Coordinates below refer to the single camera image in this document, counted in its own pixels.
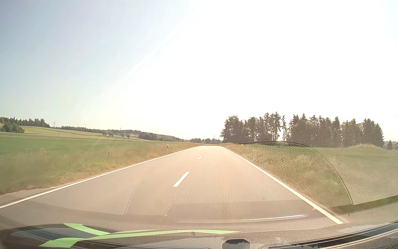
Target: meadow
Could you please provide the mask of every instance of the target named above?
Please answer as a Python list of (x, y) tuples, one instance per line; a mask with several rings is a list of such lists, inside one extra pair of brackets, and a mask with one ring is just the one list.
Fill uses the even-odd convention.
[(57, 137), (57, 132), (41, 127), (23, 128), (23, 134), (0, 132), (0, 195), (59, 186), (201, 145), (80, 132)]

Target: road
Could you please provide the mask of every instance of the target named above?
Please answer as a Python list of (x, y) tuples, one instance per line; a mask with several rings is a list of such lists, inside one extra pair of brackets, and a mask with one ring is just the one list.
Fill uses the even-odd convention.
[(252, 232), (339, 220), (225, 148), (199, 146), (0, 205), (0, 229), (57, 223)]

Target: hazy sky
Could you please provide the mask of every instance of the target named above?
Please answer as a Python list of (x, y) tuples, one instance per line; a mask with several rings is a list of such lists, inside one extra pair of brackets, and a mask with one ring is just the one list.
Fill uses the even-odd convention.
[(190, 139), (275, 111), (398, 140), (398, 1), (0, 0), (0, 116)]

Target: grass field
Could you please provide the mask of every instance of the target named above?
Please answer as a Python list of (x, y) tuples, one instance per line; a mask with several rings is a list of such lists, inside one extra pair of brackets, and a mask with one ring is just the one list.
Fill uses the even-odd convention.
[(57, 128), (45, 128), (45, 127), (36, 127), (36, 126), (21, 126), (24, 129), (24, 134), (32, 134), (32, 135), (41, 135), (41, 136), (56, 136), (56, 137), (72, 137), (72, 138), (92, 138), (92, 139), (125, 139), (125, 140), (140, 140), (140, 141), (148, 141), (144, 139), (137, 138), (136, 136), (130, 136), (130, 138), (121, 137), (119, 135), (111, 136), (103, 136), (102, 133), (89, 133), (89, 132), (80, 132), (80, 131), (70, 131), (70, 130), (62, 130)]
[(201, 144), (0, 132), (0, 194), (53, 187)]
[(339, 178), (353, 204), (398, 195), (398, 151), (373, 147), (222, 146), (325, 207), (348, 202)]

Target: green sticker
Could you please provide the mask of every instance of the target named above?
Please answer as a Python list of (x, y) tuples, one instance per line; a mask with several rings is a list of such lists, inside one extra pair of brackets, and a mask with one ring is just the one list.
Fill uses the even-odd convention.
[(72, 227), (74, 229), (78, 229), (80, 231), (84, 231), (90, 234), (98, 235), (91, 238), (60, 238), (56, 240), (50, 240), (46, 243), (40, 245), (42, 247), (54, 247), (54, 248), (70, 248), (75, 243), (84, 240), (104, 240), (104, 239), (115, 239), (115, 238), (127, 238), (127, 237), (138, 237), (138, 236), (149, 236), (149, 235), (161, 235), (161, 234), (177, 234), (177, 233), (205, 233), (205, 234), (230, 234), (230, 233), (239, 233), (238, 231), (224, 231), (224, 230), (202, 230), (202, 229), (194, 229), (194, 230), (170, 230), (170, 231), (158, 231), (158, 232), (146, 232), (146, 233), (134, 233), (132, 232), (141, 232), (141, 231), (151, 231), (150, 230), (132, 230), (132, 231), (122, 231), (116, 233), (107, 233), (103, 231), (99, 231), (96, 229), (88, 228), (82, 224), (73, 224), (73, 223), (65, 223), (65, 225)]

